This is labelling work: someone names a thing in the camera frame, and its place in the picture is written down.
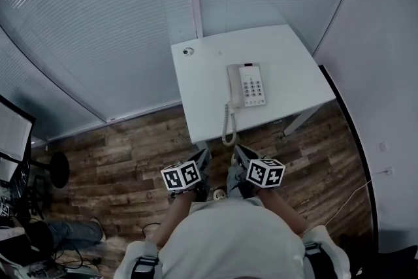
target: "coiled phone cord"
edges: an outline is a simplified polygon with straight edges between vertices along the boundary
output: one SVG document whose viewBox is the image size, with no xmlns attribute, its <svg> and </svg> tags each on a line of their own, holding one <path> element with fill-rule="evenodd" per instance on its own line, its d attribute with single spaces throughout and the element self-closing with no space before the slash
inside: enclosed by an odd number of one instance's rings
<svg viewBox="0 0 418 279">
<path fill-rule="evenodd" d="M 231 112 L 231 123 L 232 123 L 232 127 L 233 127 L 233 137 L 229 142 L 227 142 L 228 111 L 229 111 L 229 105 L 225 104 L 225 115 L 224 115 L 224 118 L 223 118 L 223 130 L 222 130 L 222 143 L 225 146 L 234 146 L 235 145 L 235 140 L 236 140 L 235 111 Z"/>
</svg>

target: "white telephone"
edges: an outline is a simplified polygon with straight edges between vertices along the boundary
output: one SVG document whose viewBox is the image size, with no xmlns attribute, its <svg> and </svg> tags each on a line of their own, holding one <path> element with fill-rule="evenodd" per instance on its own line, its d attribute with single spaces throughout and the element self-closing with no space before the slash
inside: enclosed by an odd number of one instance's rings
<svg viewBox="0 0 418 279">
<path fill-rule="evenodd" d="M 260 67 L 257 63 L 232 64 L 227 66 L 231 100 L 225 105 L 222 143 L 233 146 L 236 140 L 235 112 L 242 107 L 255 107 L 266 104 Z M 228 113 L 231 110 L 233 137 L 227 142 Z"/>
</svg>

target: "desk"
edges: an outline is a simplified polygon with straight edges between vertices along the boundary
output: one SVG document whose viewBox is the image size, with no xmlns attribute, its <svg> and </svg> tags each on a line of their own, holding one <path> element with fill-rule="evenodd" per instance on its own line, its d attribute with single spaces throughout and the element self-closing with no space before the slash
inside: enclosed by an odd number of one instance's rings
<svg viewBox="0 0 418 279">
<path fill-rule="evenodd" d="M 194 49 L 185 56 L 185 48 Z M 316 62 L 288 25 L 245 29 L 171 46 L 192 143 L 222 134 L 224 105 L 230 99 L 226 66 L 258 63 L 266 97 L 262 107 L 235 114 L 241 131 L 301 113 L 285 130 L 289 135 L 323 103 L 335 99 Z M 231 133 L 228 123 L 227 133 Z"/>
</svg>

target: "wooden floor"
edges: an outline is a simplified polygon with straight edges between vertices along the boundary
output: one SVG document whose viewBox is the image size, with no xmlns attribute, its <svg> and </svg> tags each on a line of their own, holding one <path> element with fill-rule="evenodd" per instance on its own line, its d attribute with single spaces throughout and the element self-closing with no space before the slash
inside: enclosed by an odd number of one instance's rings
<svg viewBox="0 0 418 279">
<path fill-rule="evenodd" d="M 353 137 L 336 101 L 321 107 L 293 134 L 283 129 L 293 117 L 240 132 L 241 144 L 286 164 L 278 192 L 312 225 L 324 224 L 354 190 L 365 184 Z M 232 149 L 209 142 L 211 186 L 225 184 Z M 66 188 L 53 189 L 48 218 L 98 218 L 108 240 L 86 258 L 102 257 L 102 275 L 110 278 L 125 247 L 143 240 L 142 227 L 160 222 L 169 207 L 160 170 L 197 151 L 190 143 L 182 107 L 174 107 L 110 125 L 38 148 L 33 156 L 48 162 L 55 151 L 69 158 Z M 329 224 L 334 241 L 345 250 L 372 243 L 372 217 L 367 188 L 356 192 Z M 77 259 L 67 253 L 60 261 Z"/>
</svg>

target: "table leg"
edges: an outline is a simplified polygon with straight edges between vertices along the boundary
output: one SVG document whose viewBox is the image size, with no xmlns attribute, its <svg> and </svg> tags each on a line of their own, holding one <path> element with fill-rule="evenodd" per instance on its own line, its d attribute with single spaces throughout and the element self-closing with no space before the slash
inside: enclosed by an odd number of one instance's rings
<svg viewBox="0 0 418 279">
<path fill-rule="evenodd" d="M 199 150 L 203 150 L 203 149 L 209 150 L 208 143 L 205 140 L 196 142 L 196 145 L 197 145 L 197 148 L 199 148 Z M 209 150 L 209 154 L 210 154 L 209 158 L 212 159 L 212 154 L 210 153 L 210 150 Z"/>
<path fill-rule="evenodd" d="M 293 120 L 293 122 L 283 131 L 283 133 L 285 134 L 285 136 L 290 135 L 291 133 L 293 133 L 297 127 L 299 127 L 300 125 L 302 125 L 307 119 L 309 119 L 313 113 L 315 113 L 319 107 L 321 107 L 322 105 L 318 105 L 318 106 L 314 106 L 311 107 L 307 110 L 304 110 L 302 113 L 300 113 L 296 119 Z"/>
</svg>

